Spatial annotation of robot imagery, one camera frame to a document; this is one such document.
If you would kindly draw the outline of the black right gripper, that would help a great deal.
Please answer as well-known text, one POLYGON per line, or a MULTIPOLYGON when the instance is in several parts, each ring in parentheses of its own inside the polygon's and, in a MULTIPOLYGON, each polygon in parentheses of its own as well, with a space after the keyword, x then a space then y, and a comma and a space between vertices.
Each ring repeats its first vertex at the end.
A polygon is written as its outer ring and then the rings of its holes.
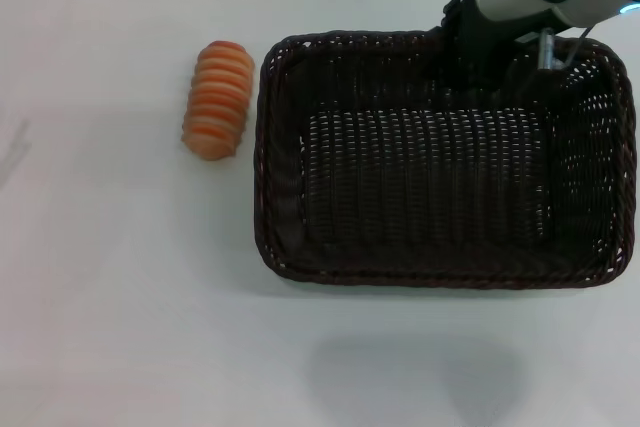
POLYGON ((542 14, 494 22, 476 0, 451 0, 443 13, 445 76, 461 89, 515 90, 515 61, 537 48, 542 14))

